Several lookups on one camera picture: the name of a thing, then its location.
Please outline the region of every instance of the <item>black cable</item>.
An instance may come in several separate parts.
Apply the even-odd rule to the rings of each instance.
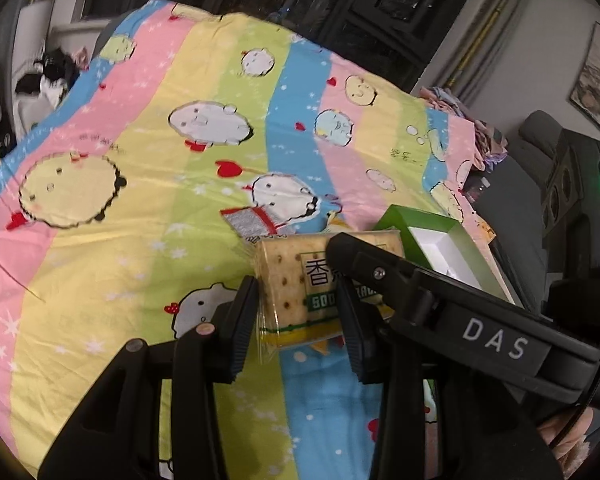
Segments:
[[[560,444],[564,438],[567,436],[567,433],[571,431],[571,429],[576,425],[576,422],[580,419],[584,410],[587,409],[587,406],[591,404],[593,397],[596,395],[596,391],[600,386],[600,366],[598,366],[598,370],[596,371],[596,375],[593,377],[593,381],[591,386],[589,387],[589,391],[587,393],[587,397],[584,402],[578,405],[576,411],[571,415],[571,418],[567,422],[567,424],[558,432],[558,434],[554,437],[554,439],[549,444],[549,448],[554,449],[558,444]]]

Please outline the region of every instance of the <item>colorful cartoon fabric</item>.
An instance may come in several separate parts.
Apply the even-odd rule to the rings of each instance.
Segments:
[[[284,28],[150,1],[0,164],[0,436],[35,472],[128,339],[231,300],[241,236],[364,230],[397,203],[458,218],[495,269],[458,192],[473,150],[471,123]],[[341,346],[251,348],[216,392],[231,478],[366,478],[380,392]]]

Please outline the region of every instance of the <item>screw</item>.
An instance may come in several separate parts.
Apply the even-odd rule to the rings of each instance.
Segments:
[[[128,352],[137,352],[143,346],[144,346],[144,341],[142,341],[142,339],[132,339],[131,341],[126,343],[125,349]]]

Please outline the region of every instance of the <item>cracker package label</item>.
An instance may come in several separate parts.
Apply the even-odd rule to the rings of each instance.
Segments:
[[[256,244],[256,275],[262,289],[260,338],[269,347],[284,348],[340,335],[336,309],[337,274],[327,265],[325,249],[333,233],[263,238]],[[397,231],[352,235],[403,256]],[[376,291],[356,283],[362,300],[380,304]],[[379,305],[381,313],[391,310]]]

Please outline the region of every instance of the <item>yellow cartoon chick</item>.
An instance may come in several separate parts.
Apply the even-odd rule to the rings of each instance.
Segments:
[[[206,12],[206,10],[197,7],[190,7],[184,4],[175,4],[171,10],[171,15],[176,18],[186,18],[194,22],[219,22],[220,16]]]
[[[20,186],[20,206],[31,220],[56,228],[104,220],[126,179],[105,156],[56,153],[41,158]]]
[[[100,51],[100,57],[111,63],[120,63],[130,59],[135,49],[136,42],[128,35],[115,34]]]
[[[358,106],[369,106],[374,103],[378,92],[369,83],[357,75],[350,75],[344,83],[347,99]]]

